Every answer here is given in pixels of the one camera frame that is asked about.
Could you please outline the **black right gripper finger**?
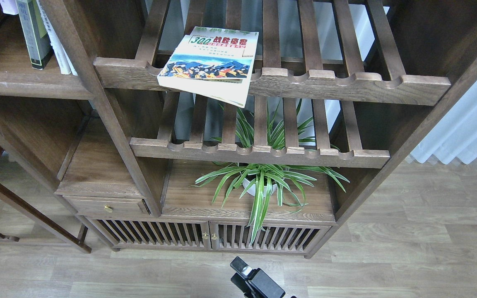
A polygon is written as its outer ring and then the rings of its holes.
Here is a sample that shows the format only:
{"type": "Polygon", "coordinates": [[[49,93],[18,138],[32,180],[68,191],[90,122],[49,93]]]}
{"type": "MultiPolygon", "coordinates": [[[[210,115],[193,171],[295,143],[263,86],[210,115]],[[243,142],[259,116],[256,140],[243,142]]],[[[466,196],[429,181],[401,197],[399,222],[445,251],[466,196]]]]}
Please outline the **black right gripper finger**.
{"type": "Polygon", "coordinates": [[[231,277],[246,298],[282,298],[285,291],[262,269],[253,269],[239,256],[230,263],[236,273],[231,277]]]}

